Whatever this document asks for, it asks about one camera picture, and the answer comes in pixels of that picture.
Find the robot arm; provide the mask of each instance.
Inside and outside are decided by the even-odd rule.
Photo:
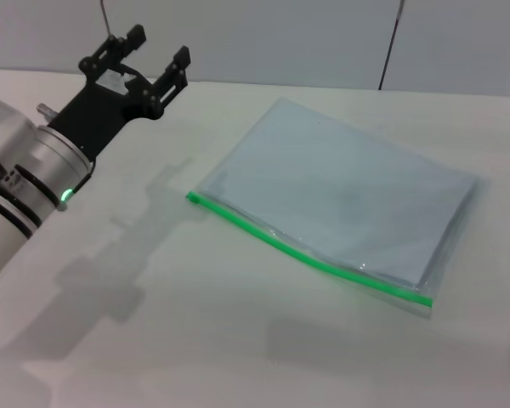
[[[126,38],[109,36],[82,59],[85,87],[48,126],[36,128],[0,101],[0,270],[90,179],[98,154],[128,122],[159,119],[187,86],[186,47],[153,83],[122,64],[144,42],[144,28],[136,25]],[[102,82],[110,76],[128,80],[110,88]]]

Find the green led light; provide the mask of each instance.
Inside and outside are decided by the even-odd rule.
[[[60,200],[62,202],[66,202],[66,200],[68,200],[71,197],[72,194],[74,194],[74,190],[73,189],[68,189],[67,191],[62,193],[62,197],[60,197]]]

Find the white table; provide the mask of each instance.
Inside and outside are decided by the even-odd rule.
[[[41,122],[81,76],[0,71]],[[280,96],[487,180],[430,319],[184,195]],[[191,83],[0,279],[0,408],[510,407],[510,99]]]

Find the transparent plastic bag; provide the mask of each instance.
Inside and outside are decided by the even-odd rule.
[[[475,185],[280,99],[188,198],[306,264],[431,306]]]

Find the green zipper seal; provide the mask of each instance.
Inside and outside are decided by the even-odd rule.
[[[410,302],[419,303],[429,308],[433,307],[433,299],[431,299],[430,297],[418,295],[417,293],[410,292],[401,287],[390,285],[381,280],[377,280],[365,275],[360,275],[351,270],[341,269],[329,263],[322,262],[319,259],[312,258],[309,255],[305,254],[304,252],[301,252],[298,249],[275,238],[264,229],[258,227],[255,224],[252,224],[250,221],[246,220],[245,218],[236,214],[235,212],[232,212],[227,207],[224,207],[218,204],[217,202],[206,198],[204,195],[200,195],[198,193],[195,193],[194,191],[190,191],[190,193],[187,195],[187,199],[191,200],[195,204],[200,204],[201,206],[206,207],[207,209],[213,211],[217,215],[220,215],[221,217],[229,220],[231,223],[249,232],[251,235],[256,236],[259,240],[262,240],[267,244],[270,244],[272,247],[279,249],[280,251],[286,253],[287,255],[296,258],[309,266],[313,266],[314,268],[327,272],[331,275],[347,279],[348,281],[352,281],[363,286],[368,286],[372,289],[376,289],[377,291],[384,292],[392,296],[396,296],[397,298],[402,298]]]

